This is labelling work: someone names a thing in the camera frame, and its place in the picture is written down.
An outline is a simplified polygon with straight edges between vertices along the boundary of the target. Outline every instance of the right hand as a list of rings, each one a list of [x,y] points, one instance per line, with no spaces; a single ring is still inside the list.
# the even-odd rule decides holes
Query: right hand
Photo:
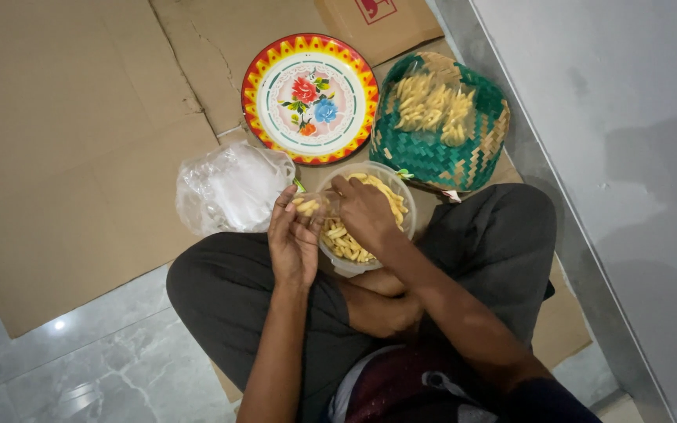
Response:
[[[343,176],[336,176],[331,186],[341,195],[338,213],[346,230],[367,251],[380,258],[384,245],[393,242],[395,235],[403,235],[396,226],[388,198],[378,188],[365,185],[357,178],[347,181]]]

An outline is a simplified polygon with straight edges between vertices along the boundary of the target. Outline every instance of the red rose print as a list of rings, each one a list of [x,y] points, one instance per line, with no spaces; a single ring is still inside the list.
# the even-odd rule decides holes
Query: red rose print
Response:
[[[317,128],[315,127],[315,125],[313,125],[312,123],[306,123],[306,125],[302,127],[301,130],[299,130],[299,133],[304,136],[309,136],[312,135],[312,133],[315,132],[316,130]]]
[[[292,95],[296,96],[296,99],[303,103],[308,103],[317,99],[315,85],[302,77],[297,77],[296,81],[294,81],[294,85],[292,86]]]

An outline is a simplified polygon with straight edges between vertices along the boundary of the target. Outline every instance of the left hand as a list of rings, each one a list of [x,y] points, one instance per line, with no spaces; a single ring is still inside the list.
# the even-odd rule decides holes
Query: left hand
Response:
[[[268,248],[276,285],[309,289],[317,274],[317,239],[324,217],[299,217],[291,203],[295,193],[296,185],[290,185],[276,199],[268,227]]]

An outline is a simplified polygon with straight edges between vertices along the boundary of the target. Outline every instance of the dark gray pants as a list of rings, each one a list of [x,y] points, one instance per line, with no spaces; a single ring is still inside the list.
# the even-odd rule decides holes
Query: dark gray pants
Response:
[[[436,209],[421,251],[529,343],[555,245],[555,211],[524,184],[487,188]],[[241,390],[252,368],[273,290],[264,233],[217,233],[179,256],[166,289],[195,340]],[[436,330],[427,319],[420,331]],[[349,327],[338,286],[318,272],[303,350],[300,421],[316,421],[352,365],[378,344]]]

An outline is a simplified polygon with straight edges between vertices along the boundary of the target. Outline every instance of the hand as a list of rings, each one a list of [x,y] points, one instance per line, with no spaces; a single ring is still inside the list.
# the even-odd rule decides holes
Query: hand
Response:
[[[357,178],[347,181],[343,176],[336,176],[331,185],[341,194],[339,215],[346,230],[367,251],[381,258],[384,245],[403,235],[396,226],[388,198],[378,188],[365,185]]]
[[[268,248],[271,252],[276,284],[292,284],[297,288],[312,285],[317,274],[317,237],[324,217],[299,217],[292,197],[296,185],[290,185],[276,199],[268,227]]]

